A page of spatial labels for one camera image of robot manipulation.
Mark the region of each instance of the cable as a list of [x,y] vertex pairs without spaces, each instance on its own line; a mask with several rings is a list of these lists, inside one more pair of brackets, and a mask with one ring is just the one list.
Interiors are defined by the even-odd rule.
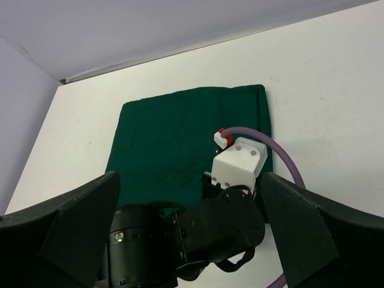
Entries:
[[[292,175],[293,181],[297,186],[300,186],[302,188],[305,188],[304,181],[301,177],[301,174],[299,172],[299,169],[296,167],[292,159],[289,157],[287,152],[278,144],[276,143],[272,138],[268,137],[267,135],[261,133],[260,131],[251,129],[251,128],[245,128],[245,127],[232,127],[225,129],[223,132],[221,132],[221,137],[225,138],[226,136],[230,134],[245,134],[248,136],[255,137],[256,139],[259,139],[264,144],[268,145],[272,148],[273,151],[276,152],[276,154],[282,159],[284,164],[287,166],[290,174]],[[283,288],[287,284],[286,278],[284,274],[281,274],[272,284],[270,284],[267,288]]]

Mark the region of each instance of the white wall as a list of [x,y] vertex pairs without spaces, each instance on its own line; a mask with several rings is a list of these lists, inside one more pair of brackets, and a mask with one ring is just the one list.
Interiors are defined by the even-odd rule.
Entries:
[[0,37],[60,80],[372,0],[2,0]]
[[58,87],[0,39],[0,215],[11,200]]

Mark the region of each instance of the purple cable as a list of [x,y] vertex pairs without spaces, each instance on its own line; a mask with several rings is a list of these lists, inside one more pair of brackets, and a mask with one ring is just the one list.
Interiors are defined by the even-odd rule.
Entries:
[[[228,135],[231,134],[245,134],[248,136],[255,137],[256,139],[259,139],[267,146],[271,147],[273,151],[276,152],[276,154],[282,159],[284,164],[287,166],[290,174],[292,175],[293,181],[297,186],[300,186],[302,188],[305,188],[304,181],[301,177],[301,174],[299,172],[299,169],[296,167],[292,159],[289,157],[287,152],[278,144],[276,143],[272,138],[268,137],[267,135],[261,133],[260,131],[246,128],[246,127],[232,127],[225,129],[221,133],[221,137],[225,138]],[[267,288],[283,288],[287,284],[286,278],[284,274],[281,274],[271,285],[269,285]]]

